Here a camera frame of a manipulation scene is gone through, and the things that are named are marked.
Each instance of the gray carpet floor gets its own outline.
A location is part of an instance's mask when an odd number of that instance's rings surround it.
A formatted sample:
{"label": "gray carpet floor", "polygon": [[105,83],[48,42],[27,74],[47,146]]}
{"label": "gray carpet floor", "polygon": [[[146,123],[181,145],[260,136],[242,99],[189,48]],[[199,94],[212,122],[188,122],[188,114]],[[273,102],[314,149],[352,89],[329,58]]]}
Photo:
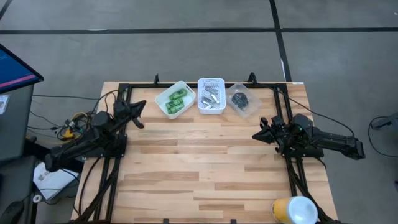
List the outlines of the gray carpet floor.
{"label": "gray carpet floor", "polygon": [[[276,6],[282,28],[398,27],[395,0],[276,0]],[[13,0],[0,19],[0,31],[273,26],[269,1],[263,0]],[[368,124],[398,112],[398,32],[283,33],[283,38],[292,80],[305,82],[312,109],[344,122],[364,143],[361,161],[325,153],[340,220],[395,223],[398,161],[372,150]],[[259,81],[285,80],[273,32],[0,34],[0,43],[45,77],[36,94],[97,97],[105,81],[151,81],[156,73],[163,81],[242,81],[250,72]],[[32,111],[62,124],[92,106],[34,98]],[[324,131],[349,134],[336,123],[314,120]],[[36,117],[29,124],[45,126]],[[380,151],[398,155],[397,131],[387,127],[371,136]],[[37,223],[67,222],[72,203],[70,198],[40,203]]]}

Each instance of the computer screen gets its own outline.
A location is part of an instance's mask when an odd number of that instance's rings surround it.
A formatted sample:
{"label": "computer screen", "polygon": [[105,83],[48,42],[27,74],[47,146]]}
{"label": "computer screen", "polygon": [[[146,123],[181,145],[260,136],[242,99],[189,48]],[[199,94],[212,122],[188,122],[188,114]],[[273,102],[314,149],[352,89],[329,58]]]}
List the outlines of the computer screen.
{"label": "computer screen", "polygon": [[43,80],[33,68],[0,44],[0,93]]}

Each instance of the white box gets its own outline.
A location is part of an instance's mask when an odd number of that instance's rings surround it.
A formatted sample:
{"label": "white box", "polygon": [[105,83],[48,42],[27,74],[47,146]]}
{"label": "white box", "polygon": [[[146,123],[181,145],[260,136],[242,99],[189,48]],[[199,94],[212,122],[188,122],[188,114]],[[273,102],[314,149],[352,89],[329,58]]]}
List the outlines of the white box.
{"label": "white box", "polygon": [[[210,93],[205,90],[206,87],[218,90],[216,97],[220,103],[215,104],[213,108],[206,109],[207,105],[201,102],[203,96],[212,99]],[[225,82],[222,78],[201,78],[198,80],[198,108],[201,114],[222,114],[226,106],[225,98]]]}
{"label": "white box", "polygon": [[[179,91],[181,89],[186,89],[187,94],[182,98],[184,100],[184,108],[182,108],[180,111],[178,111],[175,114],[168,114],[167,112],[167,107],[166,103],[170,102],[169,96],[176,91]],[[166,89],[163,93],[160,95],[156,96],[155,102],[157,105],[162,109],[163,113],[166,114],[166,116],[169,119],[175,119],[176,117],[180,116],[180,114],[184,113],[189,107],[193,105],[195,102],[195,98],[197,97],[197,94],[183,81],[178,81],[174,85],[172,85],[170,88]]]}

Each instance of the yellow cup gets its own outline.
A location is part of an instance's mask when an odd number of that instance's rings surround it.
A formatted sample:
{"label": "yellow cup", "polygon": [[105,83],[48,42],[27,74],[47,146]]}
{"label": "yellow cup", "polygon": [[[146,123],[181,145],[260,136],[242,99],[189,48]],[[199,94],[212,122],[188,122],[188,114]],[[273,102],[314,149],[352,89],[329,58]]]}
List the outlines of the yellow cup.
{"label": "yellow cup", "polygon": [[277,199],[271,213],[277,222],[284,224],[315,223],[318,219],[315,204],[303,196]]}

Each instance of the wooden table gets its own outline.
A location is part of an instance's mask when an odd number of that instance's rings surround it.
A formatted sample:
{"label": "wooden table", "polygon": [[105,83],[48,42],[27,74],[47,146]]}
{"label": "wooden table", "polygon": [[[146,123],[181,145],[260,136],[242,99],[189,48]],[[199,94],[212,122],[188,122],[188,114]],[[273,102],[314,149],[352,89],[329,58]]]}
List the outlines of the wooden table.
{"label": "wooden table", "polygon": [[[102,94],[118,89],[118,85],[104,83]],[[309,106],[304,85],[287,86],[291,98]],[[202,115],[195,104],[175,120],[166,118],[155,103],[155,97],[163,91],[132,91],[132,102],[147,100],[141,119],[145,128],[137,129],[133,123],[127,126],[128,146],[121,160],[112,223],[162,223],[164,218],[171,223],[229,223],[231,219],[238,223],[274,223],[272,202],[290,197],[286,164],[275,152],[275,145],[251,138],[260,130],[261,116],[270,119],[277,114],[272,90],[251,89],[262,106],[247,119],[230,106],[220,115]],[[112,105],[113,97],[107,101]],[[293,114],[312,118],[306,109],[290,103]],[[100,110],[105,110],[104,101],[99,104]],[[94,160],[85,162],[82,180]],[[88,179],[83,208],[98,192],[102,161]],[[304,167],[309,191],[326,214],[337,218],[325,168],[311,158],[304,159]],[[107,204],[106,195],[102,218]]]}

